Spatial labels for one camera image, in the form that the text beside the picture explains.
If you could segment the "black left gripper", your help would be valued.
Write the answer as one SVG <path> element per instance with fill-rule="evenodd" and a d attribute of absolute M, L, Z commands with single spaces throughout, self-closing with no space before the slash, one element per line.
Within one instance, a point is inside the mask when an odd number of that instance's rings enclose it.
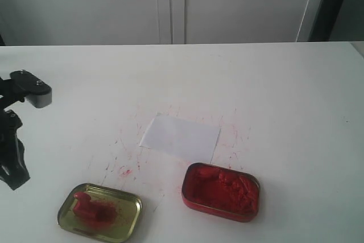
<path fill-rule="evenodd" d="M 5 111 L 10 105 L 21 101 L 21 93 L 12 79 L 1 79 L 1 181 L 16 190 L 30 179 L 24 161 L 24 145 L 17 139 L 19 122 Z"/>

